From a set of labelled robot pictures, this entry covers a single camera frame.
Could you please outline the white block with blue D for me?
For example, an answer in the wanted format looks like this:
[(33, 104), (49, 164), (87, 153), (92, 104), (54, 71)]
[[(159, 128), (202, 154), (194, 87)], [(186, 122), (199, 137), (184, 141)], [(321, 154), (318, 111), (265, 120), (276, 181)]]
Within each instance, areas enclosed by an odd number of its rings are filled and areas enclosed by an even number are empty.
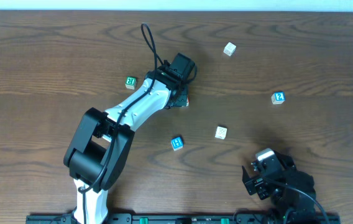
[(218, 126), (216, 128), (215, 138), (225, 139), (226, 135), (227, 135), (227, 128), (224, 128), (224, 127), (221, 127), (221, 126)]

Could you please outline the blue number 2 block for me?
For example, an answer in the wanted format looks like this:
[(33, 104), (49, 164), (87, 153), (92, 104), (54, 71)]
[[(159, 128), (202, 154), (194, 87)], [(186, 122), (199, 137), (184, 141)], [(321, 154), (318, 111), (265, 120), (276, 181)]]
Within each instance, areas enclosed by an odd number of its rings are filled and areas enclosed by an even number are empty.
[(274, 105), (282, 104), (285, 101), (285, 94), (282, 91), (275, 92), (271, 96), (271, 101)]

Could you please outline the red letter I block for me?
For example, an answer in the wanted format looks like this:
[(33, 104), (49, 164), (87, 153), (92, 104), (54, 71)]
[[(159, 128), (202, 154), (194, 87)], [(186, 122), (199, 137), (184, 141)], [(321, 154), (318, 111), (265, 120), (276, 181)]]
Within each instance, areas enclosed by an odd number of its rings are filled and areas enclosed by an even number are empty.
[(186, 103), (185, 103), (185, 107), (189, 106), (190, 104), (190, 99), (189, 96), (186, 97)]

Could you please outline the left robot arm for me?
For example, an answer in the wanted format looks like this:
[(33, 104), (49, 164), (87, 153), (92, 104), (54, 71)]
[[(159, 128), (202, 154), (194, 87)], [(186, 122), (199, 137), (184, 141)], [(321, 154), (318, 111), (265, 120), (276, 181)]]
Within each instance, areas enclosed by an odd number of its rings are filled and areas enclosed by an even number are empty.
[(105, 111), (90, 108), (82, 117), (63, 163), (78, 191), (76, 223), (103, 223), (108, 217), (108, 190), (116, 183), (137, 129), (154, 113), (188, 104), (187, 85), (196, 69), (159, 67), (142, 86)]

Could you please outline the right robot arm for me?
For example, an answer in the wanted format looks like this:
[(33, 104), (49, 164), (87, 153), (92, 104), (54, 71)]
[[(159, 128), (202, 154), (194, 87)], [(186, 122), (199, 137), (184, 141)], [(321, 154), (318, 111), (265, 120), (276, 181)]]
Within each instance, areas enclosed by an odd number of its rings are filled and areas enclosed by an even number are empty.
[(314, 209), (316, 191), (311, 175), (298, 171), (292, 157), (265, 149), (256, 154), (252, 166), (258, 174), (242, 170), (242, 182), (250, 195), (269, 198), (275, 208), (262, 223), (319, 223)]

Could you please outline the blue letter H block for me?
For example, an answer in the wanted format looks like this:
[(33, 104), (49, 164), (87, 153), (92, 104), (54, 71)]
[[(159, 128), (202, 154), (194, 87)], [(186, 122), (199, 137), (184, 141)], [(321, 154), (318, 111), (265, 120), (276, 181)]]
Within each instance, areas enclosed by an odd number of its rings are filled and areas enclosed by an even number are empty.
[(172, 145), (172, 149), (173, 149), (174, 151), (177, 151), (177, 150), (183, 148), (184, 143), (183, 143), (182, 138), (178, 136), (178, 137), (173, 138), (173, 139), (171, 140), (171, 145)]

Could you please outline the green letter R block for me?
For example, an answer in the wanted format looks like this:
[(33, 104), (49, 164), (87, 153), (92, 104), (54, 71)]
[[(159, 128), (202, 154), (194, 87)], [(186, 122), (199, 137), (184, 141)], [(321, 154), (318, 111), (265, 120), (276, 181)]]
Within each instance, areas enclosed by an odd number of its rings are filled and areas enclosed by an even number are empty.
[(127, 89), (135, 90), (137, 85), (136, 77), (127, 77), (125, 81), (125, 86)]

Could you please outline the plain white block far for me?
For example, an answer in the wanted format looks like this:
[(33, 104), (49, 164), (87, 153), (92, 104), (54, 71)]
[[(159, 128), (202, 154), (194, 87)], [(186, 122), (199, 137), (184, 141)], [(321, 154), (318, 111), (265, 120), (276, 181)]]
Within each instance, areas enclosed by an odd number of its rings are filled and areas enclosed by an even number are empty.
[(228, 42), (223, 52), (230, 57), (236, 51), (236, 48), (236, 45), (234, 45), (232, 42)]

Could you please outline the black mounting rail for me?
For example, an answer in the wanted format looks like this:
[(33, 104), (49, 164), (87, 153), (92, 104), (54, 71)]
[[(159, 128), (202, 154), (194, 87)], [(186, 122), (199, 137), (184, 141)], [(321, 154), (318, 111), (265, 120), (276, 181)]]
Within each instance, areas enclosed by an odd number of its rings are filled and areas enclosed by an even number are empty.
[[(26, 224), (72, 224), (77, 220), (71, 213), (63, 215), (28, 215)], [(105, 219), (108, 224), (255, 224), (271, 223), (263, 214), (237, 213), (235, 215), (131, 215), (111, 213)]]

